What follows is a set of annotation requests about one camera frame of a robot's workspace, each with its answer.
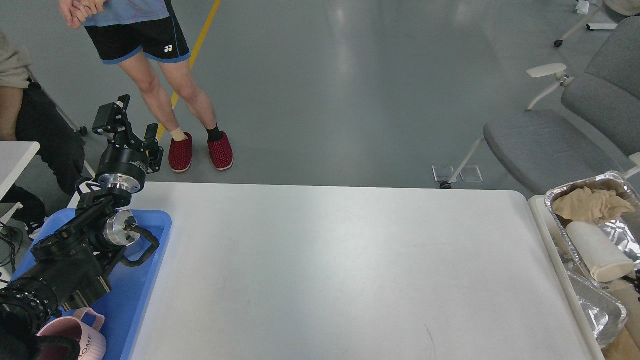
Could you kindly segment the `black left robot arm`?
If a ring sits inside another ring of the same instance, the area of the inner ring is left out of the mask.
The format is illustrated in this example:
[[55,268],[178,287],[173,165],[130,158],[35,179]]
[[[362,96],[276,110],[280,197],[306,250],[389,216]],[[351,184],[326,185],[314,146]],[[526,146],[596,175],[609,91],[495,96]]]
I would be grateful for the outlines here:
[[60,309],[88,309],[112,291],[109,275],[118,264],[139,267],[160,247],[127,210],[163,157],[156,123],[147,126],[144,139],[133,132],[130,100],[119,96],[96,114],[93,132],[108,138],[93,178],[97,189],[80,194],[75,216],[32,248],[35,265],[1,290],[3,360],[43,360],[47,347],[76,360],[79,341],[39,331]]

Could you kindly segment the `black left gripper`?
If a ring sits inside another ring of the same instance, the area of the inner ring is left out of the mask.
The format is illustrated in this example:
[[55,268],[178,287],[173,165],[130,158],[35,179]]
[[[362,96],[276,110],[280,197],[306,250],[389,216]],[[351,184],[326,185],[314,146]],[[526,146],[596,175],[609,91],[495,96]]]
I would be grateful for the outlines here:
[[108,144],[100,158],[94,182],[103,189],[138,193],[144,189],[147,175],[160,171],[164,148],[157,138],[158,123],[151,123],[147,125],[142,150],[130,149],[136,143],[127,115],[130,100],[130,95],[121,95],[116,102],[98,109],[92,132],[105,137]]

